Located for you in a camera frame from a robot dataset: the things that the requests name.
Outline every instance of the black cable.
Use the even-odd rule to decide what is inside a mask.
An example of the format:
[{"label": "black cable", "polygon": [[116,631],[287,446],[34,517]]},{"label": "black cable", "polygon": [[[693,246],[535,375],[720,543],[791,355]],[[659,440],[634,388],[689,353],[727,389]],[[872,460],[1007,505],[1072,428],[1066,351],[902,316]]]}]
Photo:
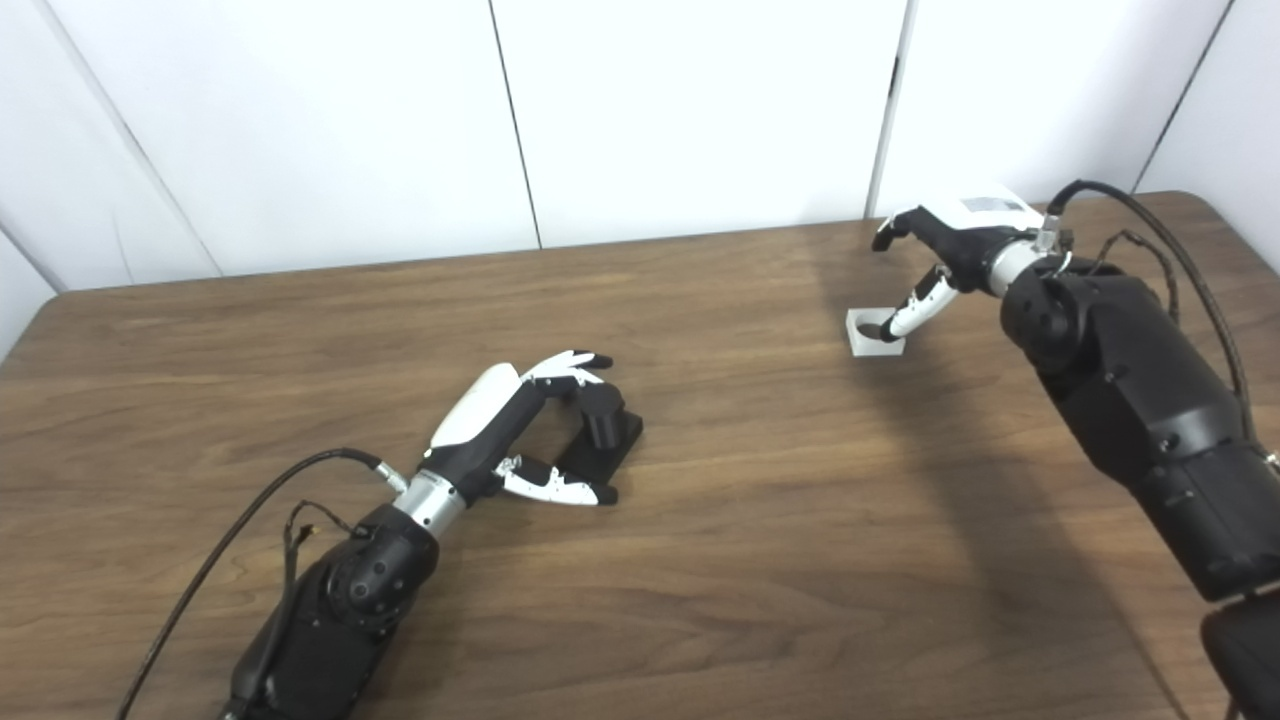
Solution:
[{"label": "black cable", "polygon": [[1165,290],[1169,293],[1169,310],[1167,310],[1169,318],[1174,322],[1175,325],[1179,324],[1181,316],[1181,309],[1178,301],[1178,275],[1174,274],[1174,264],[1169,261],[1169,256],[1161,252],[1158,247],[1156,247],[1149,240],[1142,237],[1140,234],[1133,231],[1120,231],[1114,236],[1108,237],[1102,243],[1102,250],[1098,251],[1098,258],[1093,261],[1093,266],[1089,268],[1089,270],[1084,274],[1092,275],[1097,273],[1100,269],[1102,269],[1102,264],[1106,261],[1107,254],[1111,252],[1111,249],[1121,240],[1128,240],[1129,242],[1147,250],[1148,252],[1156,256],[1156,261],[1160,263],[1160,270],[1165,275]]},{"label": "black cable", "polygon": [[214,569],[214,565],[218,562],[218,559],[223,556],[223,552],[227,550],[227,546],[229,546],[232,541],[236,539],[236,536],[238,536],[239,532],[244,529],[244,525],[248,524],[248,521],[253,518],[253,515],[259,511],[259,509],[261,509],[262,505],[273,495],[275,495],[275,491],[280,489],[280,487],[284,486],[284,483],[287,483],[289,478],[297,475],[298,473],[310,468],[311,465],[315,465],[316,462],[332,460],[334,457],[344,457],[347,460],[355,460],[357,462],[362,462],[367,465],[369,469],[371,470],[376,470],[378,466],[383,464],[381,459],[370,455],[362,450],[338,447],[334,450],[317,452],[311,457],[307,457],[306,460],[302,460],[297,465],[289,468],[288,470],[282,473],[280,477],[271,480],[271,483],[266,486],[262,489],[262,492],[257,495],[257,497],[253,498],[253,502],[251,502],[248,507],[244,509],[244,512],[242,512],[241,516],[236,519],[236,521],[221,537],[221,539],[218,541],[218,544],[214,546],[214,550],[212,552],[209,553],[209,557],[205,559],[205,564],[201,565],[200,570],[196,570],[196,575],[191,578],[191,583],[188,583],[187,589],[182,592],[182,597],[179,597],[178,603],[174,605],[173,611],[169,614],[169,619],[165,620],[164,625],[160,626],[160,633],[156,634],[156,639],[151,643],[151,648],[147,650],[147,653],[142,657],[142,665],[138,667],[138,673],[133,676],[133,682],[129,683],[129,689],[125,691],[124,693],[124,700],[120,702],[120,710],[115,714],[116,720],[125,720],[129,716],[129,708],[133,707],[133,701],[137,700],[138,691],[142,689],[142,683],[146,682],[147,675],[151,673],[151,666],[155,665],[156,659],[160,656],[160,651],[164,650],[165,642],[169,641],[169,635],[173,633],[174,625],[178,624],[178,620],[182,618],[183,611],[187,610],[187,605],[191,603],[191,598],[195,597],[196,591],[200,589],[200,585],[205,583],[205,578],[209,577],[209,573]]},{"label": "black cable", "polygon": [[1226,318],[1222,316],[1221,307],[1217,306],[1217,300],[1213,297],[1212,291],[1208,288],[1208,283],[1204,282],[1204,275],[1201,274],[1199,268],[1196,266],[1196,261],[1192,260],[1190,254],[1183,247],[1183,243],[1174,237],[1174,233],[1169,231],[1165,223],[1160,222],[1160,218],[1153,215],[1142,202],[1134,200],[1132,195],[1120,190],[1119,187],[1110,186],[1105,182],[1078,179],[1053,196],[1050,201],[1048,208],[1044,210],[1047,215],[1061,215],[1066,209],[1066,204],[1070,202],[1071,197],[1082,190],[1092,190],[1101,192],[1124,204],[1125,208],[1132,210],[1135,215],[1142,218],[1151,229],[1156,231],[1156,237],[1169,247],[1170,252],[1178,260],[1178,264],[1183,266],[1187,273],[1187,278],[1190,279],[1192,287],[1196,288],[1196,295],[1199,296],[1201,302],[1204,305],[1204,313],[1208,314],[1210,322],[1213,324],[1213,332],[1217,334],[1217,341],[1222,346],[1222,354],[1226,355],[1228,370],[1231,374],[1231,388],[1235,391],[1235,397],[1240,402],[1240,423],[1244,429],[1244,437],[1249,442],[1256,442],[1257,437],[1253,429],[1253,410],[1249,405],[1249,383],[1244,377],[1244,364],[1240,361],[1240,351],[1235,347],[1235,338],[1231,337],[1231,328],[1226,324]]}]

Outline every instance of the black object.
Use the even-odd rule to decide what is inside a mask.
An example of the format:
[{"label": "black object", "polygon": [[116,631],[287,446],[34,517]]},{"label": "black object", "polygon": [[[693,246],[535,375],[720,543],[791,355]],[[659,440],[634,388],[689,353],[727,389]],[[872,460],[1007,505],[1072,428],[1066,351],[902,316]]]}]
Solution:
[{"label": "black object", "polygon": [[631,446],[636,443],[640,433],[644,432],[644,420],[640,415],[626,410],[618,411],[618,424],[621,425],[618,445],[614,447],[596,447],[595,439],[591,436],[591,428],[588,425],[579,430],[573,442],[556,460],[556,466],[564,470],[566,475],[575,475],[576,479],[582,482],[604,486],[603,488],[595,488],[596,496],[600,497],[600,505],[614,505],[617,502],[617,491],[605,483],[613,479],[613,474],[622,465],[622,460],[631,452]]},{"label": "black object", "polygon": [[1249,382],[1244,375],[1244,363],[1240,360],[1240,351],[1235,347],[1235,338],[1231,337],[1231,329],[1226,324],[1226,318],[1222,316],[1221,307],[1217,306],[1217,300],[1213,297],[1213,292],[1210,291],[1208,283],[1204,282],[1204,275],[1201,274],[1199,268],[1196,266],[1196,261],[1192,260],[1187,249],[1179,242],[1178,237],[1157,218],[1151,210],[1148,210],[1142,202],[1138,202],[1132,195],[1120,190],[1119,187],[1107,184],[1105,182],[1078,179],[1064,187],[1053,196],[1050,201],[1048,208],[1044,210],[1048,215],[1061,215],[1066,210],[1068,202],[1080,191],[1091,190],[1094,192],[1101,192],[1108,197],[1117,200],[1125,208],[1138,215],[1142,222],[1147,223],[1151,229],[1156,231],[1156,237],[1169,247],[1169,251],[1174,254],[1178,264],[1181,265],[1183,272],[1187,273],[1187,278],[1190,279],[1192,287],[1196,290],[1196,295],[1199,296],[1201,302],[1204,305],[1204,313],[1208,314],[1210,322],[1213,324],[1213,332],[1217,334],[1217,341],[1222,346],[1222,352],[1226,354],[1226,365],[1231,373],[1231,389],[1235,392],[1235,397],[1240,401],[1240,421],[1244,425],[1244,437],[1249,441],[1256,439],[1256,433],[1253,429],[1253,413],[1249,406]]},{"label": "black object", "polygon": [[1244,716],[1280,719],[1280,591],[1204,618],[1201,639]]},{"label": "black object", "polygon": [[1001,325],[1093,465],[1133,493],[1208,601],[1280,580],[1280,484],[1239,401],[1139,279],[1009,287]]},{"label": "black object", "polygon": [[[404,512],[383,505],[298,578],[232,673],[223,716],[241,720],[347,717],[383,659],[439,544]],[[283,635],[269,642],[278,615]],[[270,670],[261,679],[259,669]]]},{"label": "black object", "polygon": [[596,450],[613,450],[622,445],[626,430],[622,418],[625,405],[622,393],[609,383],[589,386],[579,393],[582,427],[591,436],[591,445]]},{"label": "black object", "polygon": [[248,507],[244,509],[244,512],[242,512],[241,516],[237,518],[234,523],[232,523],[232,527],[227,529],[221,539],[218,541],[218,544],[215,544],[214,550],[209,553],[209,557],[206,557],[205,562],[200,566],[198,570],[196,570],[195,577],[191,578],[191,582],[187,584],[187,589],[182,592],[182,596],[174,605],[173,611],[169,614],[169,618],[160,626],[160,632],[156,634],[156,639],[152,641],[151,648],[147,650],[146,656],[142,659],[142,665],[138,667],[138,671],[134,674],[133,680],[129,683],[129,688],[124,692],[124,700],[120,701],[120,707],[115,714],[116,720],[125,720],[125,717],[129,716],[129,710],[133,707],[133,701],[137,700],[138,691],[142,689],[142,683],[145,683],[147,675],[151,674],[151,667],[155,665],[156,659],[160,657],[160,651],[164,650],[165,643],[169,641],[169,635],[173,634],[174,626],[178,624],[178,620],[182,618],[182,614],[187,610],[187,606],[191,603],[191,600],[196,596],[196,591],[200,589],[200,585],[205,584],[205,578],[209,577],[209,573],[214,569],[214,565],[218,564],[218,559],[223,556],[223,552],[227,551],[227,547],[232,543],[233,539],[236,539],[236,536],[238,536],[239,532],[244,529],[244,525],[247,525],[248,521],[253,518],[253,515],[257,514],[259,509],[261,509],[262,505],[268,500],[270,500],[273,495],[275,495],[275,491],[280,489],[280,487],[283,487],[284,483],[289,482],[289,479],[292,479],[293,475],[297,475],[302,470],[317,462],[323,462],[325,460],[333,460],[335,457],[355,460],[367,466],[370,470],[375,470],[383,462],[381,459],[379,459],[378,456],[365,452],[362,450],[355,450],[351,447],[338,447],[334,450],[325,450],[323,452],[317,452],[297,462],[288,470],[280,473],[278,478],[275,478],[274,480],[270,482],[270,484],[262,488],[262,492],[260,492],[257,497],[253,498],[253,502],[248,503]]}]

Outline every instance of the wood grain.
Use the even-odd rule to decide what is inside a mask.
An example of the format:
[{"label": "wood grain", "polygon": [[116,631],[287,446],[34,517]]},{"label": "wood grain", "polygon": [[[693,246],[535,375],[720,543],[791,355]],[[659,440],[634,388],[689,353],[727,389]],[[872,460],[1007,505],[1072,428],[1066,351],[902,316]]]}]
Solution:
[{"label": "wood grain", "polygon": [[[1199,200],[1146,200],[1216,290],[1276,438],[1280,282]],[[1106,201],[1068,224],[1083,251],[1137,229]],[[993,300],[963,297],[901,359],[850,357],[845,309],[896,304],[932,263],[870,254],[873,228],[58,297],[0,368],[0,716],[109,716],[205,553],[298,457],[349,445],[407,470],[483,368],[586,347],[646,420],[622,503],[468,511],[360,717],[1217,717],[1206,609]],[[1149,258],[1114,259],[1162,287]],[[524,448],[552,455],[558,421]],[[137,717],[220,707],[275,603],[288,506],[387,497],[332,465],[233,546]]]}]

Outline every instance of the robotic hand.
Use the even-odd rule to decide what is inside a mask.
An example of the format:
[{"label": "robotic hand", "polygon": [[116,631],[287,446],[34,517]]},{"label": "robotic hand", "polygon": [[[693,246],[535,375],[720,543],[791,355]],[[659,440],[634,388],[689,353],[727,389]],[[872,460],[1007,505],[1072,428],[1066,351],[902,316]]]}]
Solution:
[{"label": "robotic hand", "polygon": [[888,218],[874,251],[914,233],[942,264],[877,333],[902,337],[960,292],[1001,299],[1005,334],[1093,465],[1134,496],[1204,600],[1231,601],[1202,639],[1234,702],[1251,720],[1280,720],[1280,591],[1265,592],[1280,582],[1274,456],[1142,281],[1061,247],[1062,205],[1044,218],[996,187]]},{"label": "robotic hand", "polygon": [[[567,505],[613,505],[608,484],[643,430],[618,389],[589,370],[604,355],[568,350],[520,375],[485,370],[449,411],[407,484],[380,466],[399,497],[364,518],[351,537],[287,591],[232,675],[223,720],[346,717],[431,577],[438,539],[463,510],[499,489]],[[512,443],[552,397],[576,396],[584,428],[553,464]]]}]

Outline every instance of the black cylindrical object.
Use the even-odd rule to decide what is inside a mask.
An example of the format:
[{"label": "black cylindrical object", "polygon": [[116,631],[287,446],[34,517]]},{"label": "black cylindrical object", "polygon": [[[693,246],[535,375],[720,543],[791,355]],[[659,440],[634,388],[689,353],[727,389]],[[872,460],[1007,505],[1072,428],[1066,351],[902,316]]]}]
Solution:
[{"label": "black cylindrical object", "polygon": [[[302,573],[292,606],[282,600],[273,611],[232,671],[220,717],[349,716],[440,553],[431,533],[392,505],[357,529]],[[283,634],[273,648],[276,623]]]},{"label": "black cylindrical object", "polygon": [[582,388],[577,398],[582,425],[591,434],[596,450],[613,450],[622,445],[626,423],[622,416],[622,393],[609,383]]}]

